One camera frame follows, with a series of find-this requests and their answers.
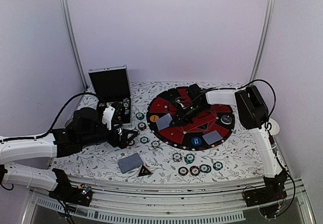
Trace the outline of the single blue backed card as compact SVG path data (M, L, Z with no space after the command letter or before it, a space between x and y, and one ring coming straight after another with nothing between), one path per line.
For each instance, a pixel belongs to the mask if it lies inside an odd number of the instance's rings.
M212 131L204 134L202 137L207 145L212 145L223 140L223 137L218 133L218 131Z
M166 114L156 121L157 129L159 131L166 129L170 126L171 121L173 120L171 114Z

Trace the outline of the blue green 50 chip stack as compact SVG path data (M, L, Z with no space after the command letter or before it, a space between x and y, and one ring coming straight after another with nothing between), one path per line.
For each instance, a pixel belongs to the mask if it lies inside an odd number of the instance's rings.
M141 137L141 138L140 138L140 142L141 142L142 144L146 144L146 143L148 143L148 142L149 142L149 139L148 139L147 137Z

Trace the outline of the red black 100 chip pile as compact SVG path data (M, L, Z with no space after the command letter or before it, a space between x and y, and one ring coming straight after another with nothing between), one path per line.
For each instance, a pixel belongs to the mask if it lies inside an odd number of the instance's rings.
M141 131L144 131L146 129L146 123L140 122L138 124L138 129L141 130Z
M191 166L189 171L190 171L190 174L192 176L198 176L200 174L200 168L198 166L195 166L195 165Z
M182 167L180 167L179 169L178 169L178 173L179 173L179 175L181 175L181 176L185 176L185 175L187 175L188 174L188 169L186 168L186 167L184 167L184 166L182 166Z

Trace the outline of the blue card deck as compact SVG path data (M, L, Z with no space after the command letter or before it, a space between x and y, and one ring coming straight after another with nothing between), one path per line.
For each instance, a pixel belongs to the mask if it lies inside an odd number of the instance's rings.
M125 174L133 169L143 165L143 161L138 153L134 153L118 161L118 167L121 173Z

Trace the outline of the orange big blind button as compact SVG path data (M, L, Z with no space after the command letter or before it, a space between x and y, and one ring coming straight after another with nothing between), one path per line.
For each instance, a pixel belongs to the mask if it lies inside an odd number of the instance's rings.
M159 120L159 116L157 115L151 115L149 120L153 123L157 122Z

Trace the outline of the blue small blind button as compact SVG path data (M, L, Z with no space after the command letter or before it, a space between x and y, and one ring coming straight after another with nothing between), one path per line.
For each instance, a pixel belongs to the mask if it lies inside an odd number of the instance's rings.
M201 141L201 139L199 137L193 137L191 139L191 143L194 146L199 146L199 145L201 145L202 141Z

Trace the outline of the blue green 50 chip pile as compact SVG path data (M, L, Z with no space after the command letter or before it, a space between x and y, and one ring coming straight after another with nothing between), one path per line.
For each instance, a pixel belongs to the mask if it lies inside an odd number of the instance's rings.
M191 153L187 154L184 157L184 161L186 164L192 164L194 162L194 160L195 160L195 156L194 156L194 154L191 154Z
M136 113L136 119L138 119L138 120L143 120L144 119L144 114L143 113Z
M211 167L207 164L202 164L199 168L202 173L208 174L211 172Z

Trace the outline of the clear acrylic round disc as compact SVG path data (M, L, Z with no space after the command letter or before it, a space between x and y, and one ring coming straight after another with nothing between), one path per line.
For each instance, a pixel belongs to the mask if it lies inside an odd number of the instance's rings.
M229 116L229 115L223 115L223 116L221 117L221 122L222 122L223 124L230 125L230 124L232 123L232 121L233 121L233 119L232 119L232 117L231 117L231 116Z

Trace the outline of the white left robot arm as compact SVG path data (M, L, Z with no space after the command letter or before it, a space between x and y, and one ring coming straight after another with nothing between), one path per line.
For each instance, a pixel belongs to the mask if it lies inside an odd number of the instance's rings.
M54 126L43 134L1 137L1 184L19 184L56 192L63 200L75 197L74 187L63 170L42 170L17 164L18 160L39 157L67 157L88 146L109 143L126 148L138 131L123 127L118 120L119 107L97 96L96 108L83 107L74 111L64 128Z

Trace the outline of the black triangular dealer plate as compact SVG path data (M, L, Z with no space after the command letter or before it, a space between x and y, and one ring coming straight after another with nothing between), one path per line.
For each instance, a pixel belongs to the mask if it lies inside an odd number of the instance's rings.
M152 171L150 171L145 165L142 165L139 170L138 176L143 177L143 176L149 176L149 175L152 175Z

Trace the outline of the green 20 chip stack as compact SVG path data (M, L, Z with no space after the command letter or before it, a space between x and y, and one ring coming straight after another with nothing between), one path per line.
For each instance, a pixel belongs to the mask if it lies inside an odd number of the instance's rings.
M124 114L128 115L131 111L131 102L129 98L124 98L123 99L123 109L124 109Z

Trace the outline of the aluminium poker case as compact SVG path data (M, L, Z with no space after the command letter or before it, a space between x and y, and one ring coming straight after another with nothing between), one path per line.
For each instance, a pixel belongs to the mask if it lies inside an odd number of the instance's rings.
M118 115L118 120L126 126L132 125L132 99L131 88L126 65L111 66L88 71L95 93L108 103L115 101L123 103L124 98L129 98L131 111L128 115Z

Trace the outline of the front aluminium rail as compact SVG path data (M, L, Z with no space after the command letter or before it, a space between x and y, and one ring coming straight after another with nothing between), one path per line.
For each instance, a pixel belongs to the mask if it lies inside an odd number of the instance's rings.
M243 194L262 178L202 184L91 181L88 207L70 215L42 190L31 190L22 223L318 223L301 179L287 181L287 197L247 206Z

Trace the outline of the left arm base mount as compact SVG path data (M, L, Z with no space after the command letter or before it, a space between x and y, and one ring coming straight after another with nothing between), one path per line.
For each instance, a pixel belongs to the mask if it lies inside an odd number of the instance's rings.
M89 207L92 200L92 187L81 184L73 187L70 184L59 183L53 191L49 191L50 198L61 202Z

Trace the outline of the left aluminium frame post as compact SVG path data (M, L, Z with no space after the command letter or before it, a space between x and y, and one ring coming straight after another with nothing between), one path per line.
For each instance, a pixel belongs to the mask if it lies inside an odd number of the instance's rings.
M60 3L61 3L62 13L65 21L69 43L72 50L72 55L75 61L76 70L83 88L86 89L88 87L88 84L86 82L85 73L81 64L81 60L80 60L80 56L77 48L77 42L73 31L73 25L72 25L68 0L60 0Z

